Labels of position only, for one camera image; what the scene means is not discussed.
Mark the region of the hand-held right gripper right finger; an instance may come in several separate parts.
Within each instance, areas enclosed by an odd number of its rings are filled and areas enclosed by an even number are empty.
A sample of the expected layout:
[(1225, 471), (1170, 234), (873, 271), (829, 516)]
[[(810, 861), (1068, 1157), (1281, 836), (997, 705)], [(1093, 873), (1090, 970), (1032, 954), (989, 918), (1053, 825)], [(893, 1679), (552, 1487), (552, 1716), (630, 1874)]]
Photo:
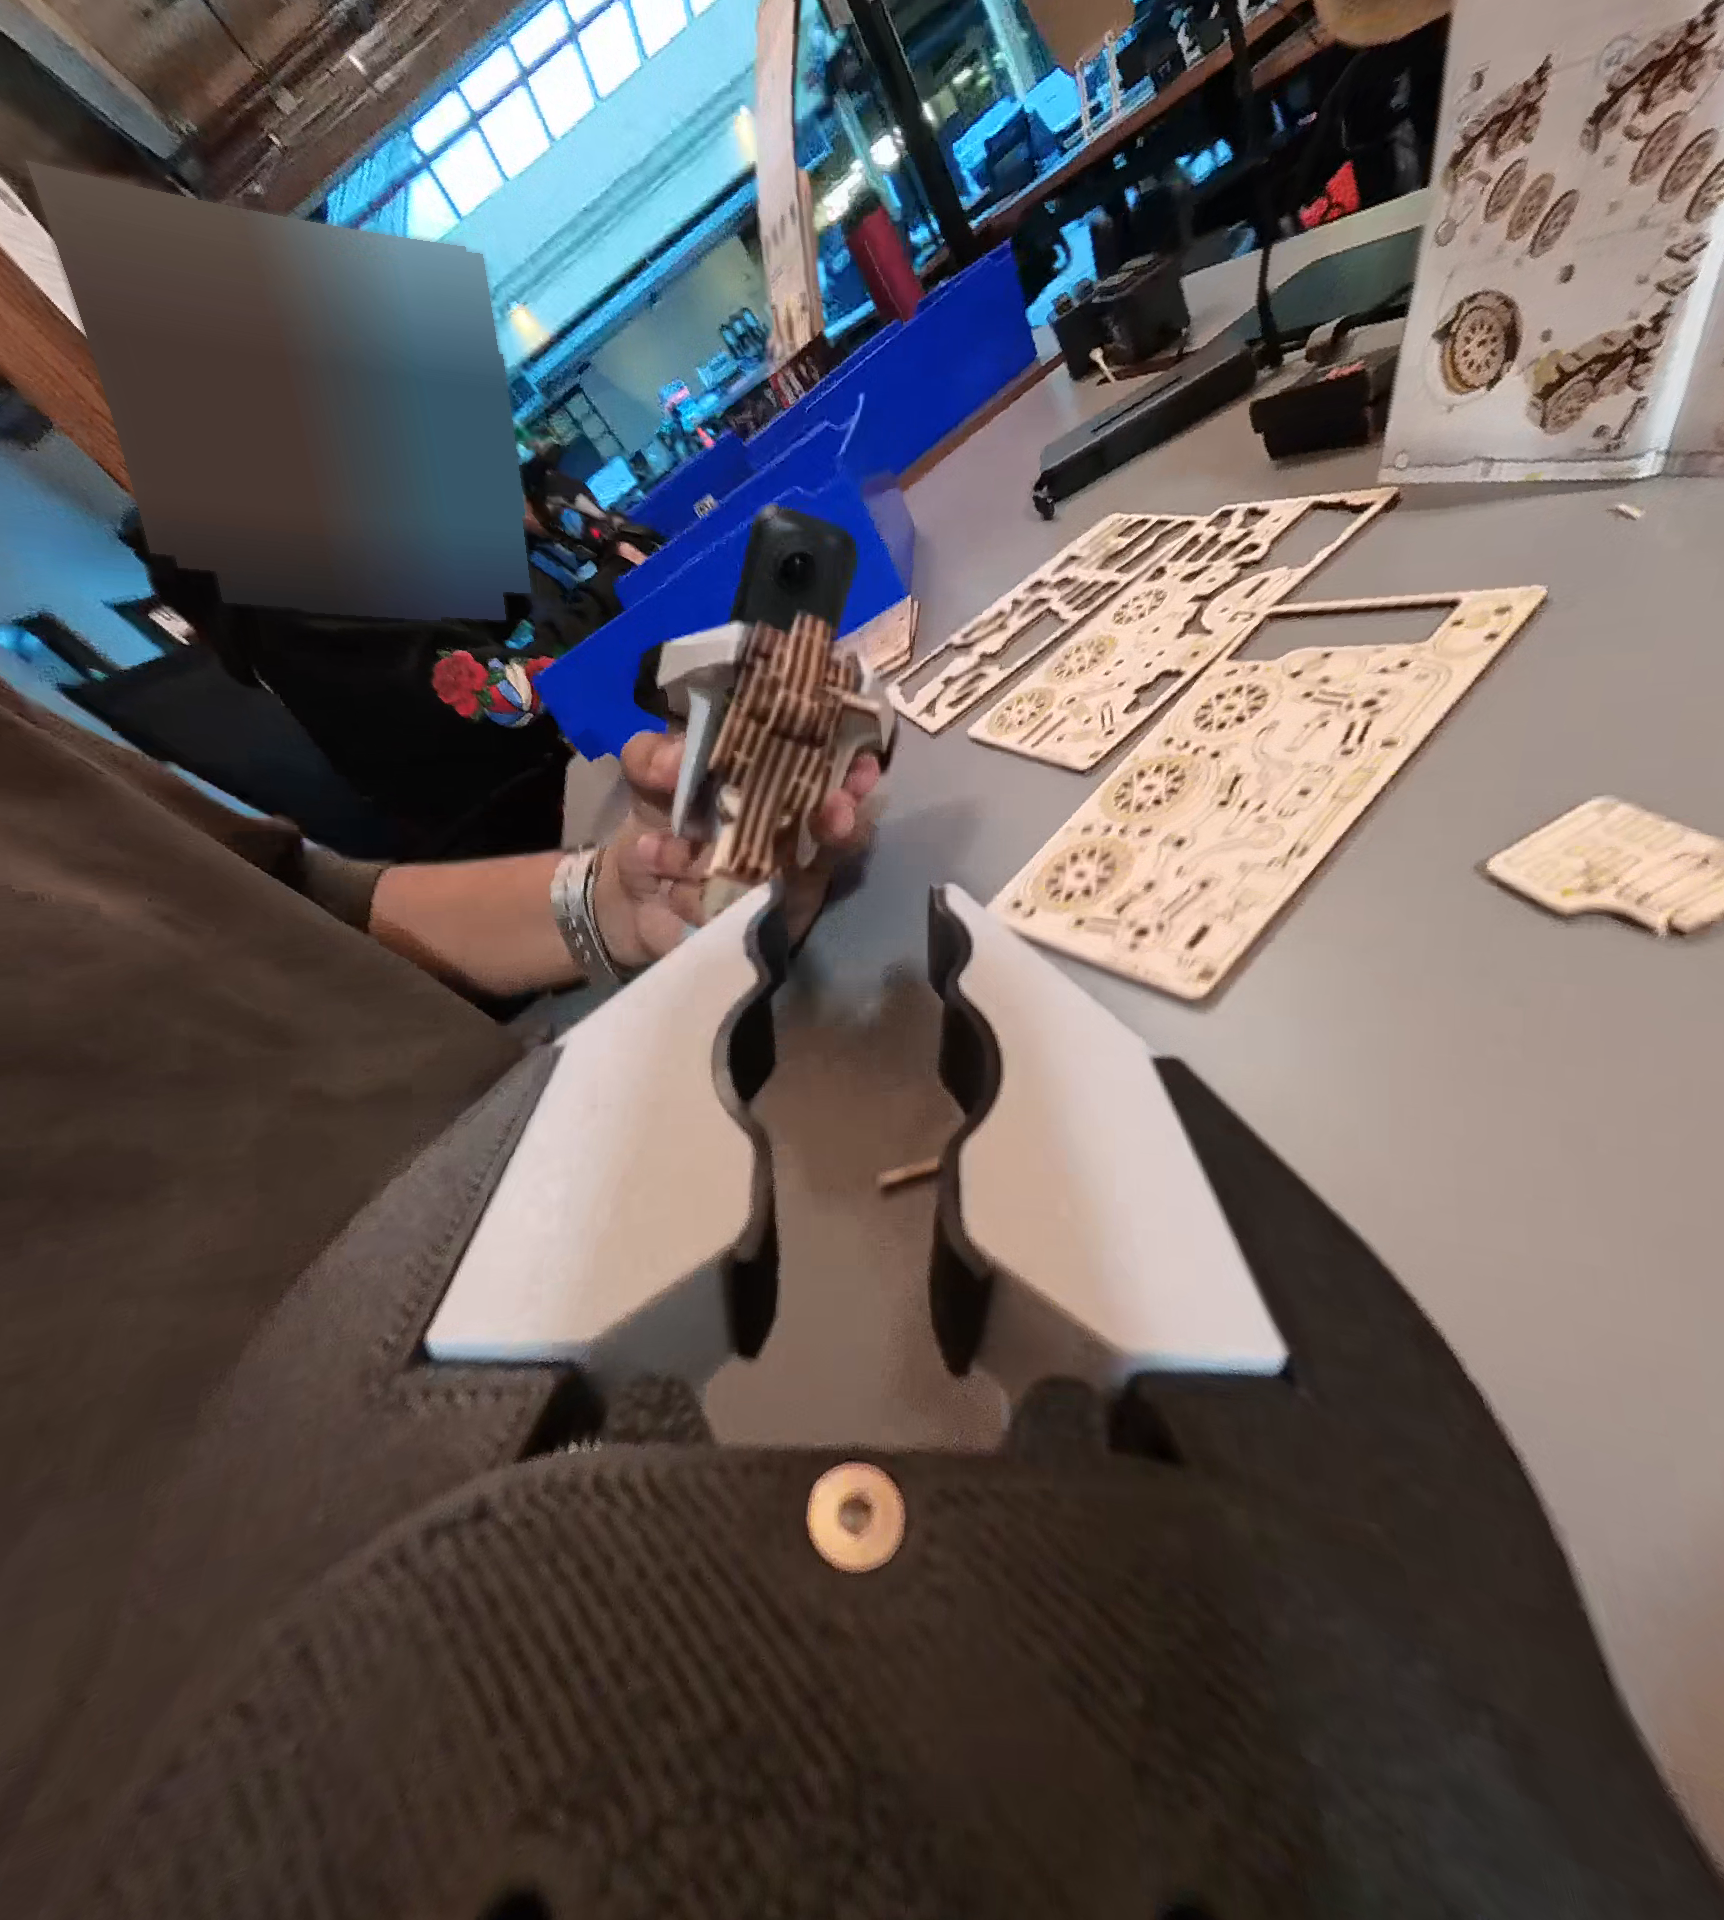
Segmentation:
[(1281, 1377), (1287, 1337), (1160, 1057), (958, 883), (926, 894), (938, 1157), (926, 1321), (951, 1377)]

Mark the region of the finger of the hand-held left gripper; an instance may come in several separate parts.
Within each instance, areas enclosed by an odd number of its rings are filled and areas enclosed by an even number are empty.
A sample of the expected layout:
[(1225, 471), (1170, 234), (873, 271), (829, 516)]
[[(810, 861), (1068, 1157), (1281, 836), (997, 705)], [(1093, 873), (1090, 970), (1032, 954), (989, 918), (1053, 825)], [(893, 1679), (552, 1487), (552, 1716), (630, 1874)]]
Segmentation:
[(807, 804), (798, 825), (798, 862), (807, 869), (817, 861), (817, 813), (832, 791), (845, 791), (859, 757), (873, 757), (873, 766), (893, 766), (896, 757), (896, 706), (884, 692), (840, 692), (829, 744), (807, 759)]
[(658, 644), (658, 705), (683, 735), (670, 831), (685, 845), (715, 845), (717, 831), (709, 759), (731, 724), (749, 638), (753, 625), (715, 625)]

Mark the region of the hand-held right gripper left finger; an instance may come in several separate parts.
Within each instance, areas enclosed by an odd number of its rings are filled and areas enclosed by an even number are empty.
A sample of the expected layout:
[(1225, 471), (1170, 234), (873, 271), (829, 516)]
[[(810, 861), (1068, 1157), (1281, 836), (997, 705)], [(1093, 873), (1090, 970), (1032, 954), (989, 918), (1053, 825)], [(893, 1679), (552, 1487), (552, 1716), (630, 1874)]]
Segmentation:
[(431, 1364), (705, 1392), (763, 1346), (779, 1252), (753, 1094), (779, 974), (779, 883), (759, 883), (567, 1032), (421, 1334)]

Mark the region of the wooden puzzle model assembly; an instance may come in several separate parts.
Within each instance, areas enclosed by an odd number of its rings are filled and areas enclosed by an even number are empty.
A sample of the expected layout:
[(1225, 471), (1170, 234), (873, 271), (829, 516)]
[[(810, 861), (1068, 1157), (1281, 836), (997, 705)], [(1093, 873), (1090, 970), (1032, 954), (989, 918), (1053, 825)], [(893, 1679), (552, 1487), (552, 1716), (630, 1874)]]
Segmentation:
[(865, 671), (840, 638), (817, 644), (807, 618), (794, 635), (753, 628), (709, 759), (717, 813), (709, 894), (753, 890), (798, 862), (807, 759), (829, 744), (840, 692), (865, 692)]

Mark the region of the person's left forearm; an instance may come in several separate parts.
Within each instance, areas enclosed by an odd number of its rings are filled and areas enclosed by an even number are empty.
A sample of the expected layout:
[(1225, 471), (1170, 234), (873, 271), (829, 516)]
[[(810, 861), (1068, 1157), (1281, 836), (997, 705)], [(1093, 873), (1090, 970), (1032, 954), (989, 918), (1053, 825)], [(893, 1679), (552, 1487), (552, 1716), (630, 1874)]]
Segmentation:
[(476, 862), (359, 862), (301, 845), (299, 890), (467, 999), (590, 980), (557, 922), (563, 853)]

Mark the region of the grey desk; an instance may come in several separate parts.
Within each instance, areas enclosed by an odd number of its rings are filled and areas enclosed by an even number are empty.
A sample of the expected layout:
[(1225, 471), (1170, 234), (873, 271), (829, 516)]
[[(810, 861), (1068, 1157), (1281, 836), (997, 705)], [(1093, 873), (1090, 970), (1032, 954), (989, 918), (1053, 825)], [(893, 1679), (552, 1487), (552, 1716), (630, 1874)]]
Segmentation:
[[(1359, 488), (1378, 452), (1273, 471), (1245, 406), (1049, 528), (1049, 440), (1105, 412), (1061, 369), (906, 488), (924, 638), (951, 635), (1098, 516)], [(1724, 477), (1426, 486), (1311, 596), (1543, 585), (1546, 605), (1232, 983), (1175, 1002), (1073, 970), (1182, 1057), (1420, 1302), (1496, 1407), (1570, 1546), (1596, 1633), (1724, 1858), (1724, 922), (1662, 944), (1554, 922), (1478, 862), (1591, 795), (1724, 836)], [(926, 1346), (926, 883), (989, 901), (1083, 773), (900, 728), (873, 861), (776, 999), (779, 1317), (715, 1377), (731, 1443), (982, 1446), (1002, 1398)]]

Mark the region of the person's left hand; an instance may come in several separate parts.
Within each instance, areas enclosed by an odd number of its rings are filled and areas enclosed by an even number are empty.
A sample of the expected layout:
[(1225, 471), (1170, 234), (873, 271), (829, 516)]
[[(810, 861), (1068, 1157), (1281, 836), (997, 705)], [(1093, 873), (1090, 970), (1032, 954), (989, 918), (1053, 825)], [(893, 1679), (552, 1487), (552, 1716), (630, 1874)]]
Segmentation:
[[(618, 757), (630, 815), (610, 836), (593, 877), (593, 927), (618, 970), (668, 960), (693, 927), (705, 927), (709, 850), (670, 831), (670, 795), (683, 773), (683, 728), (634, 735)], [(873, 845), (882, 759), (854, 757), (840, 791), (822, 795), (807, 836), (810, 853), (784, 869), (784, 939), (807, 944), (822, 906), (851, 890)]]

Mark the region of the wooden puzzle parts sheet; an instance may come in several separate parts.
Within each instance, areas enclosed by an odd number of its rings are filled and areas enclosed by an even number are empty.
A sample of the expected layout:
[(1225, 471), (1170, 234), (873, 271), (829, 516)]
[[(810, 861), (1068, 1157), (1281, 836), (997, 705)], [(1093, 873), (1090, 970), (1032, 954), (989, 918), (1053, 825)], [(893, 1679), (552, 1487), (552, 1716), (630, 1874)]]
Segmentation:
[(1531, 585), (1277, 611), (1439, 625), (1207, 667), (989, 918), (1182, 1002), (1216, 999), (1543, 605)]
[(1394, 498), (1394, 486), (1368, 486), (1175, 516), (1160, 555), (997, 696), (969, 737), (1080, 773), (1098, 770)]
[(1175, 555), (1203, 523), (1207, 516), (1105, 516), (1093, 531), (1002, 594), (982, 615), (914, 656), (893, 682), (893, 706), (924, 735), (951, 728), (1053, 644), (1105, 615), (1158, 563)]

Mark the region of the red bottle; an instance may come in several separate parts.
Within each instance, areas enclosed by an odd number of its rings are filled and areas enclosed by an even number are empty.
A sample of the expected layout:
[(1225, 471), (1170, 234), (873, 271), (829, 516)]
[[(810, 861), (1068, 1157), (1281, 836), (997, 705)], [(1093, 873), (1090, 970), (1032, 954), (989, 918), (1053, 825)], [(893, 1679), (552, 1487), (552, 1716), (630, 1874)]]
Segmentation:
[(851, 260), (854, 260), (873, 314), (884, 324), (910, 324), (914, 307), (924, 307), (924, 274), (906, 255), (906, 238), (900, 238), (893, 207), (873, 192), (851, 202), (845, 245), (851, 245)]

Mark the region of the long black case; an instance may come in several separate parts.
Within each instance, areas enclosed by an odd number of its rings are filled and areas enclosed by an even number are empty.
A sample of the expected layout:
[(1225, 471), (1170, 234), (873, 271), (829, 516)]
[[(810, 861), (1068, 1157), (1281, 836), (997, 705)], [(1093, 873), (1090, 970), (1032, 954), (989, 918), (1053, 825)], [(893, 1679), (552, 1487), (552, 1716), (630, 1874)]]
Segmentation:
[(1035, 464), (1035, 486), (1032, 486), (1035, 516), (1053, 523), (1061, 498), (1093, 488), (1113, 471), (1131, 471), (1160, 440), (1221, 416), (1225, 406), (1255, 391), (1255, 369), (1258, 360), (1252, 341), (1239, 338), (1207, 341), (1187, 352), (1175, 369), (1165, 369), (1158, 385), (1061, 431), (1058, 440), (1040, 449), (1040, 464)]

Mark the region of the black device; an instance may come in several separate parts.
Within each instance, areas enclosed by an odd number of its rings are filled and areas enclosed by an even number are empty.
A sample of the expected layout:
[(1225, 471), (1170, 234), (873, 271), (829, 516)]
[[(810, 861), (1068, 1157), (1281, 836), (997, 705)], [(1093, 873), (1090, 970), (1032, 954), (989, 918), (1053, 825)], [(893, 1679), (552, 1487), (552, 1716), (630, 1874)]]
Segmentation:
[(1118, 381), (1187, 351), (1182, 255), (1134, 255), (1053, 301), (1053, 331), (1073, 381)]

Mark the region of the person's clothing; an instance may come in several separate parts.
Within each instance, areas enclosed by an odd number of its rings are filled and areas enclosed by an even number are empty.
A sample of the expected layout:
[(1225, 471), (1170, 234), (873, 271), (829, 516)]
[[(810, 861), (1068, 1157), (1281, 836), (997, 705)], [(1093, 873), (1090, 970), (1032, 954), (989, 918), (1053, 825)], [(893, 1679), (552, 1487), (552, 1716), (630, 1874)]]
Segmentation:
[(154, 1796), (247, 1652), (578, 1397), (419, 1364), (548, 1057), (253, 823), (0, 682), (0, 1913), (215, 1913)]

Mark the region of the black box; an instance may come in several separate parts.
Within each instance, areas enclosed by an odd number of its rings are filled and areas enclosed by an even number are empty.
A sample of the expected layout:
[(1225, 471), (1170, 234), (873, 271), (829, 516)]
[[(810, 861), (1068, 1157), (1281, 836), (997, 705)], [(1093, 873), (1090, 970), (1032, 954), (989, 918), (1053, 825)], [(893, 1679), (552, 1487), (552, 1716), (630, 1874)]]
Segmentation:
[(1391, 391), (1391, 351), (1303, 369), (1252, 402), (1252, 431), (1258, 438), (1273, 464), (1368, 449), (1383, 438)]

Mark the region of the small slotted wooden sheet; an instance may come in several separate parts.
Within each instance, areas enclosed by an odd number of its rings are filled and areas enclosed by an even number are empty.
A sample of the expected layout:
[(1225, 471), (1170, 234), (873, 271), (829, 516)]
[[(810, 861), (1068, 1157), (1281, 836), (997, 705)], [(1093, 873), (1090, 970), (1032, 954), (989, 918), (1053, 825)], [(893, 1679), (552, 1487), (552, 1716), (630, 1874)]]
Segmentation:
[(1478, 873), (1558, 922), (1610, 918), (1658, 939), (1724, 922), (1724, 836), (1612, 795), (1570, 805)]

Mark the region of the standing instruction booklet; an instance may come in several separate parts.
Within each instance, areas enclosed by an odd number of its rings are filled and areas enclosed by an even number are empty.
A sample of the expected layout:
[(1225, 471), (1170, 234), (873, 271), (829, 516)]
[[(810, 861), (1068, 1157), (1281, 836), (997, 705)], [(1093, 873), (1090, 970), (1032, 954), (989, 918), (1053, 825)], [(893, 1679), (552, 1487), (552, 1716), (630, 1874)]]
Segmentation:
[(1724, 476), (1724, 0), (1455, 6), (1378, 476)]

